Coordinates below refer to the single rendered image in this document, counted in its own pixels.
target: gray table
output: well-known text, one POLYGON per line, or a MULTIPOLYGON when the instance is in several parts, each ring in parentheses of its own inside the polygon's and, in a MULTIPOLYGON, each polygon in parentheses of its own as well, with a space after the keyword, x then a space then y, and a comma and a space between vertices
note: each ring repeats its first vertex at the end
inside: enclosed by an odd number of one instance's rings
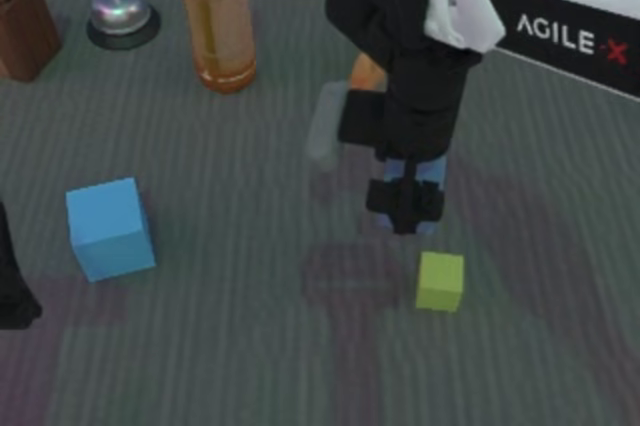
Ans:
POLYGON ((367 426, 640 422, 640 105, 491 55, 440 229, 394 238, 363 213, 367 152, 325 175, 303 155, 322 84, 355 54, 322 0, 254 0, 260 75, 232 97, 199 85, 180 0, 152 0, 164 29, 128 53, 88 43, 89 0, 48 1, 64 50, 36 83, 0 83, 0 194, 46 309, 0 333, 0 424, 360 426, 336 420, 341 339, 301 290, 325 268, 334 316, 357 325, 349 261, 400 285, 361 351, 378 368, 367 426), (64 193, 124 176, 159 264, 89 285, 64 193), (413 308, 423 250, 465 255, 458 313, 413 308))

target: red x letter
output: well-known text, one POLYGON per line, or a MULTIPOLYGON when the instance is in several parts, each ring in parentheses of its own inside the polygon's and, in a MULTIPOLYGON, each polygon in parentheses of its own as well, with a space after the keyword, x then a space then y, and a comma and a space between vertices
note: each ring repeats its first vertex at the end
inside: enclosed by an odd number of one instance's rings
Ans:
POLYGON ((607 59, 609 61, 618 61, 618 63, 623 65, 627 64, 625 51, 629 49, 629 45, 627 43, 617 44, 613 39, 610 39, 607 43, 609 45, 609 56, 607 56, 607 59))

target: dark brown wooden object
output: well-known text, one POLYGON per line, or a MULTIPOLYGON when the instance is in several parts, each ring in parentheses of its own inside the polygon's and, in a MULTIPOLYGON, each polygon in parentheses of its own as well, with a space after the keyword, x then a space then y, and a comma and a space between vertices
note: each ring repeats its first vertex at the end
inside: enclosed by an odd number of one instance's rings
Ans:
POLYGON ((45 0, 0 0, 0 78, 33 81, 61 46, 45 0))

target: wooden block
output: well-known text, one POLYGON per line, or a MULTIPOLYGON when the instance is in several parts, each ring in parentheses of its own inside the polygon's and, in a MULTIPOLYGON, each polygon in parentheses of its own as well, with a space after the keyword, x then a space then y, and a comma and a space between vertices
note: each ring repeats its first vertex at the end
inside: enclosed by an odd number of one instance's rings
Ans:
POLYGON ((464 291, 464 258, 452 254, 422 253, 416 307, 454 312, 464 291))
POLYGON ((45 0, 0 0, 0 78, 33 81, 60 48, 45 0))

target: block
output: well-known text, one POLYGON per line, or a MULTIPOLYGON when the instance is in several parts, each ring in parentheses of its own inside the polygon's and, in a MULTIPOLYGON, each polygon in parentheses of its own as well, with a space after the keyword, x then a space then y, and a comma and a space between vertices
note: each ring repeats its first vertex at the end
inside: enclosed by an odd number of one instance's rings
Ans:
POLYGON ((321 171, 331 171, 338 165, 342 145, 338 141, 338 128, 342 119, 349 83, 326 83, 320 95, 307 136, 307 158, 321 171))
POLYGON ((464 258, 452 254, 422 253, 416 307, 454 312, 464 291, 464 258))
MULTIPOLYGON (((384 165, 384 180, 391 181, 400 178, 404 174, 404 161, 390 159, 384 165)), ((418 165, 416 179, 418 181, 432 181, 440 185, 440 190, 444 190, 444 182, 447 173, 447 157, 442 156, 428 163, 418 165)), ((391 220, 386 214, 379 214, 377 223, 382 228, 393 229, 391 220)), ((424 222, 418 225, 418 234, 432 234, 436 230, 437 223, 424 222)))
POLYGON ((70 191, 66 201, 71 247, 89 282, 155 266, 133 178, 70 191))

